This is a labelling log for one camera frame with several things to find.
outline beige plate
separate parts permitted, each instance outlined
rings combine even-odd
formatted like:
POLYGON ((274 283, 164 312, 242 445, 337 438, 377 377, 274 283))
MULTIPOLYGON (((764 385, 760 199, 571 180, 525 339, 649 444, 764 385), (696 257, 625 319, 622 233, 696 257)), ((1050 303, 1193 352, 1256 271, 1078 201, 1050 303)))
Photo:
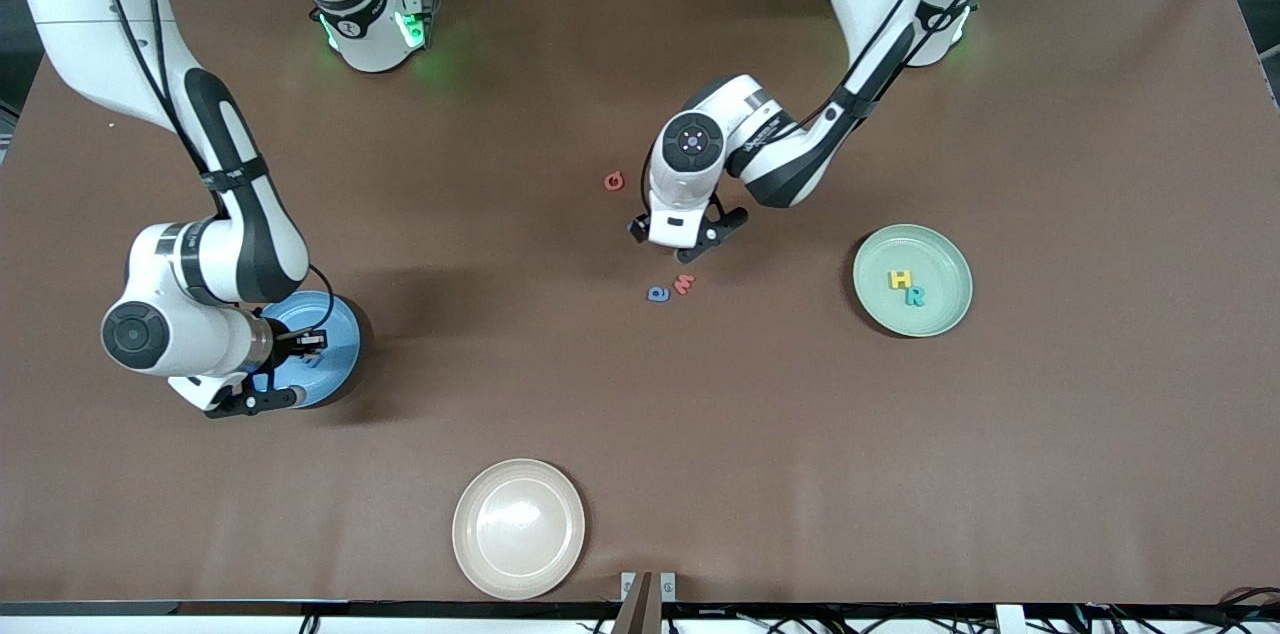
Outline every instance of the beige plate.
POLYGON ((531 599, 557 588, 577 564, 585 534, 577 489, 532 459, 481 471, 453 512, 453 556, 462 574, 499 599, 531 599))

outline brown table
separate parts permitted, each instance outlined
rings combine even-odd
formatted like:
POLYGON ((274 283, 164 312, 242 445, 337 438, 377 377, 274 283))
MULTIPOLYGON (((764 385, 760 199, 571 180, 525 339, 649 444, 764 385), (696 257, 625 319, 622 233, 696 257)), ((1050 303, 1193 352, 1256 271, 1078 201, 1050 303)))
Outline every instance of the brown table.
POLYGON ((449 520, 515 456, 588 505, 549 599, 637 567, 695 601, 1280 575, 1280 119, 1234 0, 982 0, 809 201, 753 206, 662 306, 681 269, 623 232, 645 147, 726 73, 817 105, 845 67, 823 0, 444 0, 433 51, 379 76, 305 0, 174 4, 367 314, 362 379, 207 421, 113 364, 134 233, 207 200, 172 134, 44 68, 0 168, 0 598, 481 598, 449 520), (851 301, 855 242, 895 222, 969 259, 945 337, 851 301))

